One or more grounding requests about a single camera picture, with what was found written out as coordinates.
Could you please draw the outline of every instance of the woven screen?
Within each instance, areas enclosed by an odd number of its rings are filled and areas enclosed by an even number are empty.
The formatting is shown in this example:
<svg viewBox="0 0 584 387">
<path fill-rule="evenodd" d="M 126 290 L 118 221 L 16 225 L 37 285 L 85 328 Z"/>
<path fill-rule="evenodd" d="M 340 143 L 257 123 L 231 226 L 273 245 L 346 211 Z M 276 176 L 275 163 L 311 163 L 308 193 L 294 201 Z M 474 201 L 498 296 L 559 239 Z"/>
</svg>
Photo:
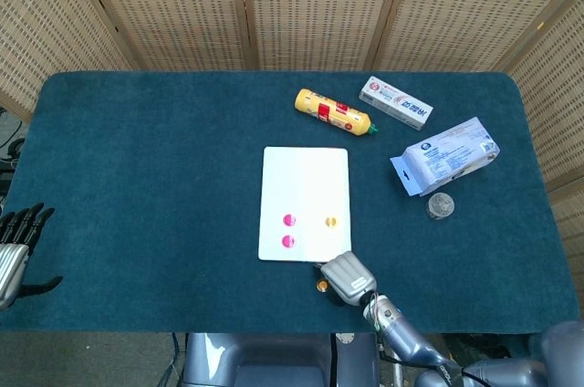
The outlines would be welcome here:
<svg viewBox="0 0 584 387">
<path fill-rule="evenodd" d="M 363 69 L 383 0 L 254 0 L 262 69 Z"/>
<path fill-rule="evenodd" d="M 149 69 L 242 69 L 235 0 L 103 0 Z"/>
<path fill-rule="evenodd" d="M 584 0 L 510 74 L 521 88 L 546 180 L 584 166 Z"/>
<path fill-rule="evenodd" d="M 580 305 L 584 308 L 584 192 L 553 204 Z"/>
<path fill-rule="evenodd" d="M 49 75 L 129 67 L 89 0 L 0 3 L 0 93 L 25 120 Z"/>
<path fill-rule="evenodd" d="M 376 68 L 487 70 L 549 0 L 401 0 Z"/>
</svg>

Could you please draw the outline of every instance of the teal table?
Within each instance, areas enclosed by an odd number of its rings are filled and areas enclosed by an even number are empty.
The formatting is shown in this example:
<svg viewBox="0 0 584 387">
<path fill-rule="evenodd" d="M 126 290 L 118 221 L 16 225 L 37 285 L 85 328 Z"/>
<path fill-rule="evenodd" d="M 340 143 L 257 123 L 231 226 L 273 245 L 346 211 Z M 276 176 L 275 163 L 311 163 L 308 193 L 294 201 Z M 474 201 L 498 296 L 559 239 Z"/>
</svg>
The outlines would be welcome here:
<svg viewBox="0 0 584 387">
<path fill-rule="evenodd" d="M 257 259 L 263 149 L 346 148 L 353 250 L 421 331 L 527 333 L 578 316 L 526 117 L 498 73 L 375 74 L 434 106 L 416 131 L 358 100 L 363 72 L 76 72 L 43 87 L 7 210 L 54 206 L 2 329 L 363 331 L 312 266 Z M 294 110 L 306 87 L 370 114 L 355 137 Z M 443 188 L 440 222 L 389 157 L 477 116 L 501 148 Z"/>
</svg>

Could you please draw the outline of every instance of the toothpaste box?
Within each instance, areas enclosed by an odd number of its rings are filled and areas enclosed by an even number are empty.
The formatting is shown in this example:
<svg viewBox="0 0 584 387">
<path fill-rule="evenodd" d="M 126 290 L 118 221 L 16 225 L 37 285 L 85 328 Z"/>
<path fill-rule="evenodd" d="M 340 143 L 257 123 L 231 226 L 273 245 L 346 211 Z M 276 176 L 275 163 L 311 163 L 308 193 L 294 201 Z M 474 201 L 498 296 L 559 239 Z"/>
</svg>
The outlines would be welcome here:
<svg viewBox="0 0 584 387">
<path fill-rule="evenodd" d="M 478 118 L 420 141 L 391 163 L 409 195 L 431 193 L 467 175 L 499 154 L 499 147 Z"/>
<path fill-rule="evenodd" d="M 433 110 L 425 102 L 375 77 L 369 78 L 363 86 L 359 99 L 416 130 L 422 128 Z"/>
</svg>

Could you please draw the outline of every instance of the pink dot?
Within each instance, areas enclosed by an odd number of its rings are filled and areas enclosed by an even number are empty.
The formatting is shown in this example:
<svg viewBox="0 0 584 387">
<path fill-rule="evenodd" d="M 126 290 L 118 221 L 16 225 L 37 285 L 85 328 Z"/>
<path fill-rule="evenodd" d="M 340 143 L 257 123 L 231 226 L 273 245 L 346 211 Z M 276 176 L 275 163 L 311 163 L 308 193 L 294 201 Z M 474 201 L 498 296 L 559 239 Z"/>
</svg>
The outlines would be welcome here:
<svg viewBox="0 0 584 387">
<path fill-rule="evenodd" d="M 290 248 L 294 245 L 294 237 L 292 235 L 286 235 L 282 238 L 282 246 L 285 248 Z"/>
<path fill-rule="evenodd" d="M 295 222 L 296 222 L 296 218 L 292 214 L 288 214 L 284 217 L 284 224 L 285 225 L 294 225 Z"/>
</svg>

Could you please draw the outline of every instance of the yellow bottle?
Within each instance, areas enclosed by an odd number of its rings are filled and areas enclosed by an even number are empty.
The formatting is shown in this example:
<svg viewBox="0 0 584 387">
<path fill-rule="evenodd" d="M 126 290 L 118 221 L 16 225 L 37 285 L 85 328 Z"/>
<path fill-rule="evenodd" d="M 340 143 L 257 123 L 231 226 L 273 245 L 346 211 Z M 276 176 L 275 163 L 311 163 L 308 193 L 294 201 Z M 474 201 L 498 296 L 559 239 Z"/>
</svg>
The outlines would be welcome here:
<svg viewBox="0 0 584 387">
<path fill-rule="evenodd" d="M 294 107 L 357 136 L 377 132 L 377 127 L 371 124 L 366 113 L 352 109 L 347 104 L 318 95 L 312 90 L 300 90 Z"/>
</svg>

